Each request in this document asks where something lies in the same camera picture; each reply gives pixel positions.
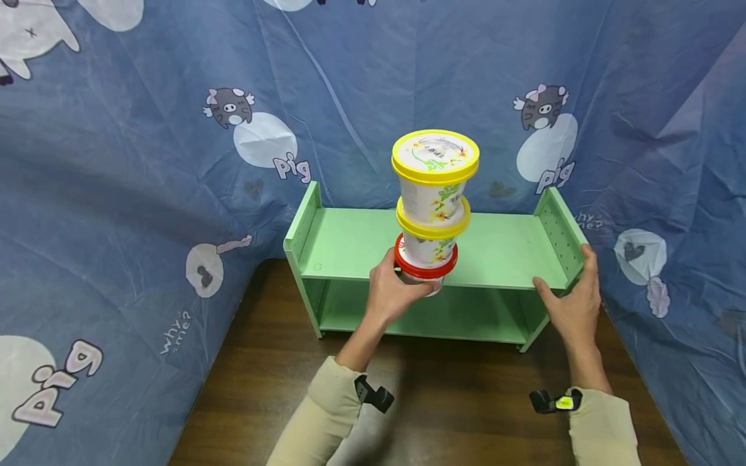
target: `yellow sticker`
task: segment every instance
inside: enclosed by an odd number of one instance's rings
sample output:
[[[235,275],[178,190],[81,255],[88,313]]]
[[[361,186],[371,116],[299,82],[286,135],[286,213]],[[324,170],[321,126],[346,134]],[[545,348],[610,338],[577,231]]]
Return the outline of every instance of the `yellow sticker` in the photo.
[[[575,403],[572,400],[571,397],[562,397],[554,402],[554,405],[557,407],[557,409],[573,409],[575,407]]]

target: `plastic tub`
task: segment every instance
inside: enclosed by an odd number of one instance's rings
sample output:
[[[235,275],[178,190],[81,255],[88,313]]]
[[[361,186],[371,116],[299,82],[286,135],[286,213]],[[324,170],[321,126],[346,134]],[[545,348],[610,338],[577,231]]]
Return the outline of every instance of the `plastic tub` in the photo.
[[[399,235],[396,239],[396,247],[394,248],[394,255],[396,263],[401,268],[401,281],[416,285],[418,283],[425,282],[438,282],[443,283],[443,279],[450,271],[456,266],[456,261],[459,258],[459,247],[454,245],[454,249],[451,255],[448,257],[448,261],[438,267],[424,267],[422,264],[418,264],[412,257],[407,253],[407,247],[404,244],[404,234]],[[440,289],[430,293],[426,297],[437,294]]]
[[[396,204],[396,219],[404,231],[404,244],[409,256],[418,264],[437,267],[445,264],[456,244],[458,235],[466,230],[471,220],[471,207],[465,197],[461,197],[458,209],[449,219],[439,225],[423,225],[411,221],[404,214],[404,202],[399,198]]]
[[[479,148],[453,131],[415,131],[394,144],[391,164],[399,175],[406,216],[439,224],[454,214],[466,181],[477,172]]]

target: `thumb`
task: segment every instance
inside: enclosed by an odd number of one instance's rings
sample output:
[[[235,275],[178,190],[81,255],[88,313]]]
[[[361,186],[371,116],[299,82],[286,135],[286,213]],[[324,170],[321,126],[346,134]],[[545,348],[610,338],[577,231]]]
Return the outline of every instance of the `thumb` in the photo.
[[[539,293],[539,297],[544,301],[544,306],[547,308],[547,311],[550,311],[559,298],[554,295],[552,290],[549,288],[549,285],[539,277],[533,278],[533,286],[536,288],[536,292]]]
[[[439,290],[440,286],[441,285],[438,282],[422,282],[416,285],[408,285],[407,288],[409,289],[409,294],[412,298],[412,301],[416,301],[421,297],[425,297],[430,293],[434,293],[435,291]]]

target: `green shelf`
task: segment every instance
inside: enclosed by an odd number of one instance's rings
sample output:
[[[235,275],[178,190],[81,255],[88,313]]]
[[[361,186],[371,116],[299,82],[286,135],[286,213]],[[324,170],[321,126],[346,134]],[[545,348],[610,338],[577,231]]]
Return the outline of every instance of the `green shelf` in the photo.
[[[401,232],[393,210],[324,208],[311,182],[284,249],[316,335],[353,331],[368,275]],[[555,188],[533,215],[474,213],[443,290],[415,303],[388,333],[497,341],[526,351],[548,322],[533,290],[540,276],[558,295],[583,266],[585,237]]]

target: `blue curtain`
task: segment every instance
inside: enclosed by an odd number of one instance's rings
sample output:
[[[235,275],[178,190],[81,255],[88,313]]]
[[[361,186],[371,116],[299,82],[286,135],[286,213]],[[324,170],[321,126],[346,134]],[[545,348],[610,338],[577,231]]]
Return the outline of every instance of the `blue curtain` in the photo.
[[[735,0],[1,0],[0,464],[165,464],[307,183],[393,207],[392,144],[432,127],[480,146],[475,211],[559,187],[687,459],[738,464],[745,22]]]

